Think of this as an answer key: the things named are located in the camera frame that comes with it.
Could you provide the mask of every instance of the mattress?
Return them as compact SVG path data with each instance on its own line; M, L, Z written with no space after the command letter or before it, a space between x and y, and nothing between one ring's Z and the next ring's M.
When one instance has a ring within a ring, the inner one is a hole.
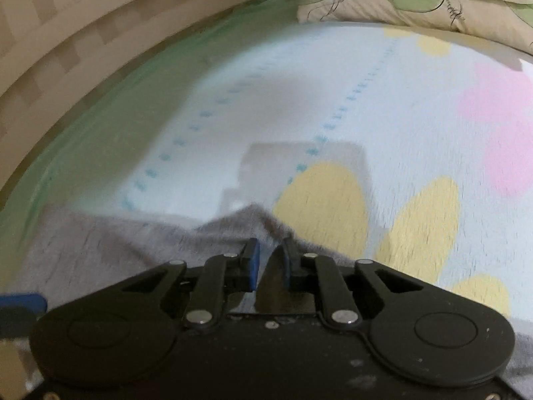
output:
M257 203L528 328L530 57L296 8L255 2L171 45L58 136L0 213L1 286L46 203L183 227Z

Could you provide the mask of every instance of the blue object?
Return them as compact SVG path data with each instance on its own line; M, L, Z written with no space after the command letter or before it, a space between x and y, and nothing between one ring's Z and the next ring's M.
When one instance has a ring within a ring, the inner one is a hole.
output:
M260 254L259 241L255 240L254 252L250 259L250 289L254 292L258 288L259 259L260 259L259 254Z
M0 309L5 307L23 307L36 315L46 313L48 303L37 293L0 295Z

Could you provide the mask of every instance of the blue dotted line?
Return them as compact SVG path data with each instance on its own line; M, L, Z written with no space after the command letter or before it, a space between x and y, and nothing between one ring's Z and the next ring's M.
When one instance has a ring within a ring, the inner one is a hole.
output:
M316 34L312 37L312 39L313 41L316 41L320 37L320 34ZM213 101L215 108L230 104L232 99L236 97L236 95L242 93L246 87L251 87L252 85L254 85L254 82L262 79L269 69L273 69L275 66L280 64L280 62L283 61L285 58L289 56L294 56L295 51L302 49L302 44L292 44L286 47L286 49L282 50L281 52L278 52L275 55L271 56L265 62L257 66L253 72L246 74L243 79L237 81L232 87L227 90L225 95L215 98ZM211 109L203 109L198 113L198 117L203 123L206 122L206 120L208 120L210 117L215 116L216 114L217 113L215 113L215 111ZM199 133L203 127L202 123L191 124L188 126L188 130L191 133ZM177 137L172 141L172 144L175 147L183 148L187 146L188 143L182 137ZM163 152L158 156L158 158L163 162L169 162L172 159L172 156L167 152ZM147 177L149 179L155 179L157 176L158 172L155 169L148 168L145 170L145 178ZM144 180L139 178L133 182L133 189L135 189L137 192L145 193L148 190L148 184ZM121 207L128 211L134 211L136 209L135 204L132 202L131 198L128 195L123 196L121 201Z
M388 63L388 58L395 53L396 46L398 44L398 39L394 39L391 43L391 45L385 50L382 57L379 59L379 61L376 63L374 68L372 68L364 77L364 79L354 88L351 90L351 92L346 95L345 100L348 101L345 104L342 104L338 106L333 114L330 116L328 121L322 124L322 129L327 131L327 133L334 132L335 129L337 129L338 125L342 123L342 120L346 116L347 112L350 110L351 106L353 106L353 103L358 101L359 96L364 93L364 91L367 89L367 87L370 85L372 81L379 75L379 73L383 70L386 63ZM314 136L313 143L314 146L311 148L306 149L305 154L311 158L319 157L322 148L326 143L329 142L329 137L326 135L326 133L319 133ZM296 166L296 173L303 173L305 170L307 170L307 163L298 163ZM289 177L287 180L287 185L290 185L294 181L294 176Z

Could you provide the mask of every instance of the blue gripper pad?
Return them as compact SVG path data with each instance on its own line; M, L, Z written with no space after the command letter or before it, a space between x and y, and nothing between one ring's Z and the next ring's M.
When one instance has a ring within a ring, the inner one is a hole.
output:
M244 255L249 255L250 257L250 290L255 292L258 288L258 279L259 279L259 254L260 246L259 241L255 238L252 238L246 244L244 249Z
M46 313L48 303L37 293L0 295L0 310L5 307L22 307L37 316Z

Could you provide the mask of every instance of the yellow polka dot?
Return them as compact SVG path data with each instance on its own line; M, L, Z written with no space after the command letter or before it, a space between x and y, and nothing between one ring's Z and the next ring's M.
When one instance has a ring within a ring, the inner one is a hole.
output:
M434 57L444 57L449 54L451 44L433 36L420 36L418 46L423 52Z
M383 27L383 33L389 38L402 38L410 36L412 34L412 29L409 27L400 27L395 25L388 25Z
M368 232L364 196L342 165L318 163L295 177L273 213L299 238L361 258Z
M500 279L491 275L474 275L457 283L451 291L487 307L494 308L506 317L511 314L507 287Z
M459 193L440 177L403 207L376 253L392 269L434 283L453 248L459 224Z

